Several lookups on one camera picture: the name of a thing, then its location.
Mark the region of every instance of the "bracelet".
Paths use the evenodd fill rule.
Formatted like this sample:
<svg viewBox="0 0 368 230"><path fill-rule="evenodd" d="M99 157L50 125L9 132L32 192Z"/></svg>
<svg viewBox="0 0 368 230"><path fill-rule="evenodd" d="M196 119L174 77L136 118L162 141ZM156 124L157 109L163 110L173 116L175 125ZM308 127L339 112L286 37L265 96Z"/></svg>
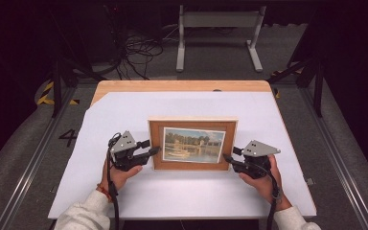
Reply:
<svg viewBox="0 0 368 230"><path fill-rule="evenodd" d="M103 185L97 184L97 189L101 189L100 192L106 196L109 203L112 203L112 196L110 196L109 192L104 188Z"/></svg>

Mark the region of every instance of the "white tabletop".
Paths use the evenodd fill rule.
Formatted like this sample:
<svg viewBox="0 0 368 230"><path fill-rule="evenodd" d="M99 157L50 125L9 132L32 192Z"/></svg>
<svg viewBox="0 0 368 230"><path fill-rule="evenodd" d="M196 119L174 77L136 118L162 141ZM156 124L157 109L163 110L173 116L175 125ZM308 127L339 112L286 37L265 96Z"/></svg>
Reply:
<svg viewBox="0 0 368 230"><path fill-rule="evenodd" d="M57 190L49 219L83 202L102 176L107 142L129 130L136 141L149 139L150 116L236 116L235 146L251 140L278 148L283 190L303 216L316 216L283 119L271 92L119 92L89 108L73 154ZM155 171L151 159L118 195L121 219L258 219L269 204L229 172ZM109 216L113 217L110 205Z"/></svg>

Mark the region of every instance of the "wooden picture frame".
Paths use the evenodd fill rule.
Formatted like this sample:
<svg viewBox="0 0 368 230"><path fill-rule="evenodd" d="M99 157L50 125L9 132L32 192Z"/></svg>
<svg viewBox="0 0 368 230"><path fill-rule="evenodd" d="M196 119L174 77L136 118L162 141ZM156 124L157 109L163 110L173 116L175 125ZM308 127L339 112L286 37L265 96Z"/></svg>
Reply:
<svg viewBox="0 0 368 230"><path fill-rule="evenodd" d="M232 154L236 117L150 117L155 170L227 171L222 154Z"/></svg>

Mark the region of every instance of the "sleeve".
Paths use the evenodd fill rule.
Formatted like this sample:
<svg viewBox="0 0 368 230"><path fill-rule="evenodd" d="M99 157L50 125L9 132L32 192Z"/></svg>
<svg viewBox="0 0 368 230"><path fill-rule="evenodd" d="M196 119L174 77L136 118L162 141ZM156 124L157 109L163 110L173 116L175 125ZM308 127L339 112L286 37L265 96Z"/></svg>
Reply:
<svg viewBox="0 0 368 230"><path fill-rule="evenodd" d="M306 222L297 207L274 213L274 220L280 230L320 230L321 228L313 222Z"/></svg>
<svg viewBox="0 0 368 230"><path fill-rule="evenodd" d="M59 229L106 229L110 220L106 216L108 210L106 195L94 190L84 203L70 206L58 219L55 230Z"/></svg>

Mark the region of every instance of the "person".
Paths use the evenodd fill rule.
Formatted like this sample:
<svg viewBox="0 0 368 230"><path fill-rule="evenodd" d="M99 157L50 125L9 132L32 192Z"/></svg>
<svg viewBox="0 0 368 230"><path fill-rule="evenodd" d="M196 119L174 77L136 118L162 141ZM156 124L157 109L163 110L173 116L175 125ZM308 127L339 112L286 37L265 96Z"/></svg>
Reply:
<svg viewBox="0 0 368 230"><path fill-rule="evenodd" d="M282 188L282 180L277 162L274 155L268 156L271 173ZM110 169L110 176L115 183L117 191L120 191L127 180L141 171L142 166L135 166L128 172L122 172L114 167ZM265 200L271 203L272 200L272 183L267 175L259 179L253 179L245 173L239 173L239 177L248 185L253 186ZM83 203L75 203L70 206L58 219L55 229L106 229L110 227L110 219L106 216L109 193L108 193L106 161L103 164L103 178L101 183ZM297 207L289 202L288 198L282 193L281 199L277 201L274 220L280 230L318 230L320 227L313 222L306 222Z"/></svg>

